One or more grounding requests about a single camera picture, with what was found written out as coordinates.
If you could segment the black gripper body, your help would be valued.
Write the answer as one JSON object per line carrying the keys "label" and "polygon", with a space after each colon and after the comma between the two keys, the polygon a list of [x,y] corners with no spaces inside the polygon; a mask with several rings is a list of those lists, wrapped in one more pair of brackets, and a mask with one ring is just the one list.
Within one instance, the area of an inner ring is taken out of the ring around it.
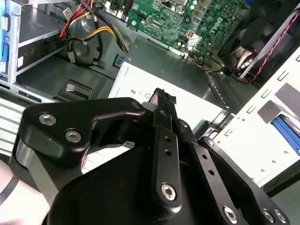
{"label": "black gripper body", "polygon": [[151,191],[152,150],[129,150],[67,184],[56,196],[50,225],[220,225],[196,172],[180,164],[182,207],[167,214]]}

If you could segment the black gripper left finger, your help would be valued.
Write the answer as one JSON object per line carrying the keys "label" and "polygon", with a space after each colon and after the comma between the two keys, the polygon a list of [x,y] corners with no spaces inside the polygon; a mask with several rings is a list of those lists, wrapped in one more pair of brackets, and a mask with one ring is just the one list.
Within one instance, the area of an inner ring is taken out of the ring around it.
{"label": "black gripper left finger", "polygon": [[182,196],[173,99],[158,88],[143,104],[120,97],[32,105],[23,112],[13,157],[51,207],[77,178],[129,150],[152,150],[154,201],[176,213]]}

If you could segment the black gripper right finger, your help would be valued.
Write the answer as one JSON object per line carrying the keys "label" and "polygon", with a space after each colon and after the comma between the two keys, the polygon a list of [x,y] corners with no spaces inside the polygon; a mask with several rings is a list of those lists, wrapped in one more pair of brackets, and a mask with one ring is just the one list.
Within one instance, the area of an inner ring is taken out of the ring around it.
{"label": "black gripper right finger", "polygon": [[212,139],[196,140],[190,126],[181,119],[177,119],[177,130],[220,224],[290,224],[287,215]]}

